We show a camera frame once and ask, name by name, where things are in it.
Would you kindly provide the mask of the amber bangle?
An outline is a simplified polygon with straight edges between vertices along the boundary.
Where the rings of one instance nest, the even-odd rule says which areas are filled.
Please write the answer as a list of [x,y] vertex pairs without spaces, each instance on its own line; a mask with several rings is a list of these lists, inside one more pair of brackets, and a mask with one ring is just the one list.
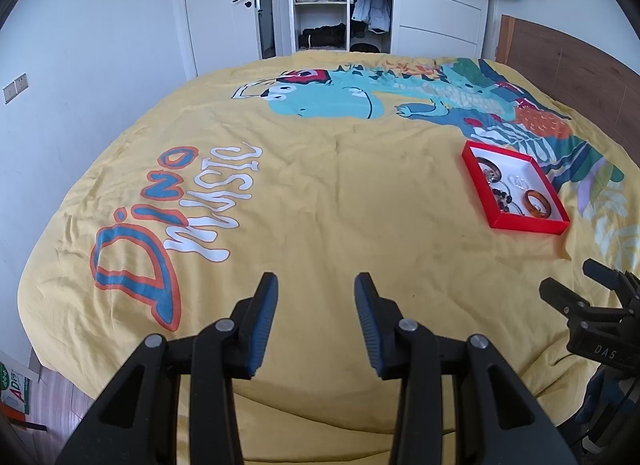
[[523,204],[528,214],[535,218],[548,219],[552,214],[552,207],[547,198],[537,190],[528,189],[523,194]]

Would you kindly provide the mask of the dark brown bangle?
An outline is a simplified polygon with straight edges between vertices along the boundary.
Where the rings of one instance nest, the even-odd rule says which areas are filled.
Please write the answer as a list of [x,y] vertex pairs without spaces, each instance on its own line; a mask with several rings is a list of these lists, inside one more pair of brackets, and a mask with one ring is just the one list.
[[476,162],[488,184],[498,184],[501,181],[501,170],[494,162],[485,158],[476,158]]

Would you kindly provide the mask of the silver twisted hoop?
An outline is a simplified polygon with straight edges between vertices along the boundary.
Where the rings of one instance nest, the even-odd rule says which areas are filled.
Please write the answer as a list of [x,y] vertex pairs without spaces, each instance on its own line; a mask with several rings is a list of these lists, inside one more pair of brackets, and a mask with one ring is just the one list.
[[526,192],[527,190],[530,189],[529,184],[522,178],[515,176],[514,180],[512,182],[512,185],[514,185],[516,188]]
[[526,190],[526,181],[523,180],[520,176],[518,175],[510,175],[508,177],[509,181],[511,182],[512,185],[514,185],[516,188],[519,189],[524,189]]

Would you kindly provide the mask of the silver wristwatch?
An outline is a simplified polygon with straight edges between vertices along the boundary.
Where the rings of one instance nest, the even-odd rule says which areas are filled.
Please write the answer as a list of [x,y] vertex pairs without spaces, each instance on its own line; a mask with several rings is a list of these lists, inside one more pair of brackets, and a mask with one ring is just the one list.
[[496,184],[502,178],[498,167],[483,165],[482,170],[488,184]]

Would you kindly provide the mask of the red jewelry box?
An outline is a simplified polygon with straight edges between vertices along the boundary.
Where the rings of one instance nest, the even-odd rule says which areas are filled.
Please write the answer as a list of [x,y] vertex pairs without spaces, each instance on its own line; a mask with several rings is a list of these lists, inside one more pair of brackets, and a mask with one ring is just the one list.
[[[560,235],[570,226],[570,217],[558,193],[531,156],[471,140],[465,142],[461,156],[490,228]],[[491,160],[500,168],[502,179],[498,184],[488,184],[476,158]],[[520,176],[531,189],[547,198],[552,207],[550,218],[535,218],[528,214],[523,204],[524,191],[511,184],[510,175]]]

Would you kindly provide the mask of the green white carton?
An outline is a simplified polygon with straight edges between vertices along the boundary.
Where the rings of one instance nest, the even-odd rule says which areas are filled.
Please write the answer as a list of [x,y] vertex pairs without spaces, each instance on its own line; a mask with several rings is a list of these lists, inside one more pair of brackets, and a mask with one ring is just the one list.
[[15,372],[0,363],[1,402],[11,409],[29,415],[30,413],[30,381],[27,377]]

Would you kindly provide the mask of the yellow dinosaur bedspread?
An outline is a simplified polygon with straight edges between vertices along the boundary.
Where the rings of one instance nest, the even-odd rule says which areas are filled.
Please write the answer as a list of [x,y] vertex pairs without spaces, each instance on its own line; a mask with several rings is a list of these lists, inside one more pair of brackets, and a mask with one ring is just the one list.
[[[468,140],[531,156],[568,229],[490,228]],[[398,387],[368,362],[358,273],[437,335],[486,335],[559,424],[596,367],[538,286],[614,305],[589,258],[639,268],[638,165],[588,118],[496,62],[306,52],[199,77],[139,118],[68,191],[17,300],[43,364],[96,397],[145,335],[200,332],[271,271],[265,362],[234,389],[244,456],[382,464]]]

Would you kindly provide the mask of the wooden headboard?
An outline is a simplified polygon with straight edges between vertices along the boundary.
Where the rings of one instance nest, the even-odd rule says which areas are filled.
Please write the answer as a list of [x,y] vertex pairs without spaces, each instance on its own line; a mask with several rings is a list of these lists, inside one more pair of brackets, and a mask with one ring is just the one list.
[[578,38],[507,14],[496,59],[582,113],[639,161],[640,77],[628,66]]

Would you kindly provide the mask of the folded black clothes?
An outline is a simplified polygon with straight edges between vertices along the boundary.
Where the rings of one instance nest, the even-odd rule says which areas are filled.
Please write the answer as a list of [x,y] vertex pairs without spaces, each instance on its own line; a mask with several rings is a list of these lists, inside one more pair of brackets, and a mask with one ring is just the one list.
[[303,29],[303,32],[298,36],[298,47],[300,49],[344,49],[345,45],[345,23],[337,25],[323,25],[312,29]]

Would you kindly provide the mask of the white room door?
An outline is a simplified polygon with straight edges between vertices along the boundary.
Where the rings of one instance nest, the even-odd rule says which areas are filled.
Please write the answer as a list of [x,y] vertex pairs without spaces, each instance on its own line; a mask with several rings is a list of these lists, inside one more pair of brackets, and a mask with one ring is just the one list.
[[186,0],[186,16],[196,73],[260,58],[255,0]]

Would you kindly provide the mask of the wall switch plate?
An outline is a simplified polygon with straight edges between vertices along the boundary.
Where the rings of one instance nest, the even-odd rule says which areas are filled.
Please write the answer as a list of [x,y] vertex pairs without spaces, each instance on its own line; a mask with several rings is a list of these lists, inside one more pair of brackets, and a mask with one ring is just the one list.
[[4,103],[8,104],[21,92],[24,92],[28,88],[27,74],[23,73],[19,77],[15,78],[13,82],[3,88]]

